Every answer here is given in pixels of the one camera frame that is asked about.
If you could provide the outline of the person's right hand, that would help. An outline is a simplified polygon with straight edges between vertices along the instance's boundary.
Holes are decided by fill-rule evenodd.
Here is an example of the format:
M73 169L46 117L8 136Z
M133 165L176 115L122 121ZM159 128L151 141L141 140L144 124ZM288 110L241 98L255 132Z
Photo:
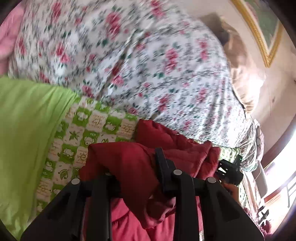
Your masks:
M233 184L230 183L222 183L222 186L230 193L232 198L239 204L241 205L239 201L239 188Z

